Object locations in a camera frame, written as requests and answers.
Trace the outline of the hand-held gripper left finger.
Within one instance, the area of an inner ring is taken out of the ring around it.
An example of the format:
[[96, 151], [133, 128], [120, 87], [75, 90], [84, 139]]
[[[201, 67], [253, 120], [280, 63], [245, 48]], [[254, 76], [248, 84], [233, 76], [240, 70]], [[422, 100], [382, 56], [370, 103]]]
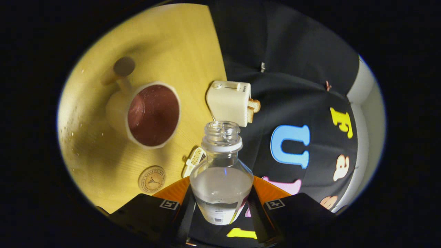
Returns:
[[184, 247], [195, 209], [189, 177], [154, 195], [138, 194], [110, 215], [110, 220], [157, 247]]

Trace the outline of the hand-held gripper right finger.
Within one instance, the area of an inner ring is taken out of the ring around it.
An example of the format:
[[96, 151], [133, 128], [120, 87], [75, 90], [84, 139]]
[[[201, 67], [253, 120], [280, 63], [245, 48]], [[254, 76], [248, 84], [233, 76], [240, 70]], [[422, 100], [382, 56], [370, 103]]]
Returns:
[[337, 215], [305, 193], [290, 195], [254, 177], [248, 196], [258, 242], [266, 247], [319, 245]]

